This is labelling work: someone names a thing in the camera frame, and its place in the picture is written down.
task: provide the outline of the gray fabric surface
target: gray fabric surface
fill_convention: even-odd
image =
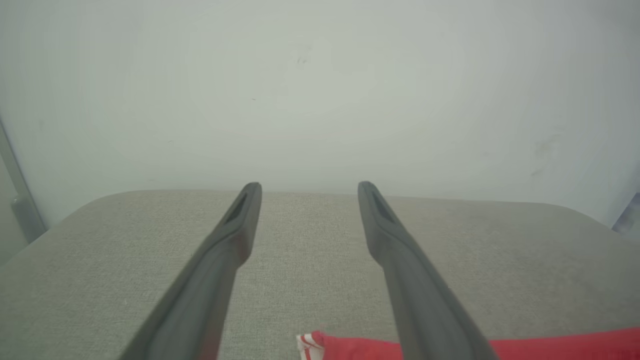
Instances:
[[[117,359],[235,192],[96,200],[0,268],[1,359]],[[490,338],[640,324],[640,247],[544,204],[388,197]],[[355,196],[266,193],[220,359],[299,359],[294,335],[397,340]]]

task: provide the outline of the white wall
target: white wall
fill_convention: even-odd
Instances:
[[[0,115],[45,221],[153,188],[560,204],[640,170],[637,0],[2,0]]]

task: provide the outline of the red fabric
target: red fabric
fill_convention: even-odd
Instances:
[[[400,344],[312,333],[323,360],[402,360]],[[490,342],[500,360],[640,360],[640,328],[594,334]]]

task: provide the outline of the red cloth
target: red cloth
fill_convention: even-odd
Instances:
[[[323,360],[402,360],[397,343],[336,338],[319,331],[311,337],[324,348]],[[640,328],[490,343],[500,360],[640,360]]]

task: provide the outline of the folded cloth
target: folded cloth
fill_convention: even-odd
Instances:
[[[336,338],[322,332],[299,335],[302,360],[402,360],[398,343],[362,338]],[[491,340],[500,360],[640,360],[640,328],[593,334]]]

